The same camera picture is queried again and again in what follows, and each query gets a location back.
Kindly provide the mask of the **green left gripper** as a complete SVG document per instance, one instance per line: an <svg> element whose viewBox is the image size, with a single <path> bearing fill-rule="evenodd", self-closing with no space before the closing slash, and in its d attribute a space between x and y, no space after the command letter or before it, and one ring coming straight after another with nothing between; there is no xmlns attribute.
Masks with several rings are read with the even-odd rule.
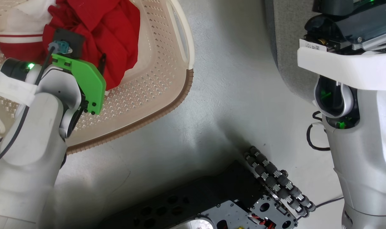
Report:
<svg viewBox="0 0 386 229"><path fill-rule="evenodd" d="M83 91L88 101L87 111L99 115L103 109L105 99L106 81L103 78L107 55L100 57L98 68L81 59L71 59L59 54L52 54L55 66L69 71Z"/></svg>

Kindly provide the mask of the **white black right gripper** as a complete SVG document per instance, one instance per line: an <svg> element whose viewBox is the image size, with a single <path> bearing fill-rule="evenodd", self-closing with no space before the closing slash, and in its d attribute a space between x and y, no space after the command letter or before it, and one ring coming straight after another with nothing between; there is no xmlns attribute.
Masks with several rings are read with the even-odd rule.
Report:
<svg viewBox="0 0 386 229"><path fill-rule="evenodd" d="M298 66L361 90L386 90L386 6L314 0Z"/></svg>

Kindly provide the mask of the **red and white garment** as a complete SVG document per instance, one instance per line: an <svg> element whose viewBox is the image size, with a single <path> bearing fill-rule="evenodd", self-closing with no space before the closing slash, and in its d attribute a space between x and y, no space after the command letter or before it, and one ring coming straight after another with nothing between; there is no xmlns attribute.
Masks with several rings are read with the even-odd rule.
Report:
<svg viewBox="0 0 386 229"><path fill-rule="evenodd" d="M140 11L130 0L27 0L2 17L1 52L43 64L58 28L85 37L82 60L98 66L106 54L106 90L117 87L137 62Z"/></svg>

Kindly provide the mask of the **beige perforated plastic laundry basket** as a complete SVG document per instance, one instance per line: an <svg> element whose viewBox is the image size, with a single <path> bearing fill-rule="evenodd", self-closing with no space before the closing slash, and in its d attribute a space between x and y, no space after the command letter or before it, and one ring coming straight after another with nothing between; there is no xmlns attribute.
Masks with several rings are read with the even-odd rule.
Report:
<svg viewBox="0 0 386 229"><path fill-rule="evenodd" d="M0 0L0 23L27 0ZM195 58L193 36L178 0L130 0L140 11L138 59L108 90L99 115L84 112L65 141L72 154L110 142L174 110L187 96ZM6 57L0 49L0 67Z"/></svg>

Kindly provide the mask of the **white cloth strip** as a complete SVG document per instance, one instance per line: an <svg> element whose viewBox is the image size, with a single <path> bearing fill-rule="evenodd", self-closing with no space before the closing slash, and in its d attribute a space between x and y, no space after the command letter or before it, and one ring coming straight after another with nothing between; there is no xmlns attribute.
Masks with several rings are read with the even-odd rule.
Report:
<svg viewBox="0 0 386 229"><path fill-rule="evenodd" d="M16 80L0 71L0 96L13 102L31 106L35 99L36 85Z"/></svg>

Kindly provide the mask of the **black roller omni wheel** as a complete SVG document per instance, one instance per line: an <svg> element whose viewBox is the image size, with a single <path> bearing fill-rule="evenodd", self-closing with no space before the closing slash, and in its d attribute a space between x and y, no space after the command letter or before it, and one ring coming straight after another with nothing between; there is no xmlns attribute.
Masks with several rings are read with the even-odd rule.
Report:
<svg viewBox="0 0 386 229"><path fill-rule="evenodd" d="M273 197L284 200L300 217L308 217L317 207L300 189L289 180L288 174L270 162L255 146L243 153L248 165L272 192Z"/></svg>

